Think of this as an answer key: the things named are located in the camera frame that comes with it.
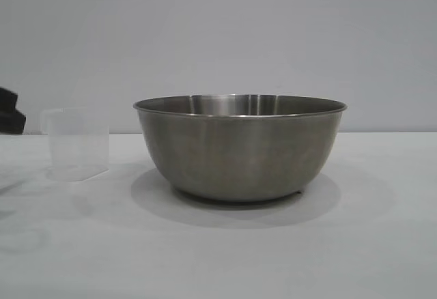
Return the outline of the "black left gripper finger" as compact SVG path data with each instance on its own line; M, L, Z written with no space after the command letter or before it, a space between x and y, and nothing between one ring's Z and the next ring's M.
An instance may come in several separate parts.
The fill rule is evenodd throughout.
M16 109L0 113L0 133L2 134L22 134L25 123L26 116Z
M0 87L0 109L15 110L18 101L18 94L4 87Z

